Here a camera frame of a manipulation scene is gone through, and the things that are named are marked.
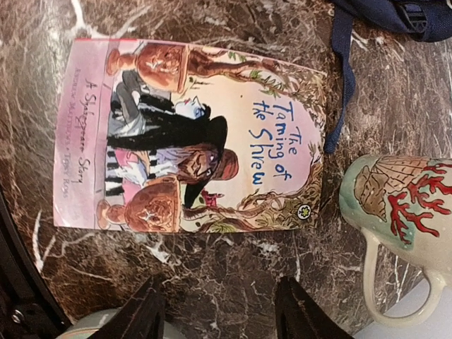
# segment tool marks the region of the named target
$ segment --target brown marble countertop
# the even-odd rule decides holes
[[[450,41],[420,44],[355,26],[357,94],[338,150],[325,160],[315,229],[161,236],[52,222],[54,126],[74,37],[195,42],[324,71],[330,130],[340,95],[332,12],[320,0],[1,2],[0,182],[37,269],[71,320],[121,305],[159,275],[170,320],[188,338],[274,338],[273,290],[280,275],[293,275],[349,333],[370,322],[361,291],[364,239],[341,220],[338,187],[365,153],[451,157]],[[380,259],[376,296],[387,309],[421,275],[385,250]]]

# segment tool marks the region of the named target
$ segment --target book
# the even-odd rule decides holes
[[[313,227],[325,74],[216,47],[75,40],[54,224],[137,232]]]

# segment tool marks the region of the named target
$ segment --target strap buckle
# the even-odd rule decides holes
[[[427,29],[427,17],[422,7],[417,4],[403,3],[398,4],[399,14],[404,19],[408,27],[418,34],[423,34]]]

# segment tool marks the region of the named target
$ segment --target navy fabric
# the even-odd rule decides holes
[[[452,36],[452,9],[446,0],[331,0],[335,4],[333,51],[343,72],[342,110],[333,132],[327,135],[324,150],[333,153],[345,120],[347,104],[355,92],[355,75],[349,64],[353,18],[367,21],[390,32],[409,34],[422,42],[437,42]],[[404,16],[404,12],[423,13],[422,31]]]

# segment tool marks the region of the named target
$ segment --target navy blue strap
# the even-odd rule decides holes
[[[331,43],[333,51],[340,59],[342,65],[342,74],[344,79],[342,93],[342,111],[340,118],[334,130],[327,135],[324,150],[326,153],[334,153],[338,144],[340,131],[344,125],[345,110],[348,102],[355,93],[355,75],[349,64],[350,44],[352,40],[353,15],[342,10],[341,7],[335,6],[333,19],[333,34]]]

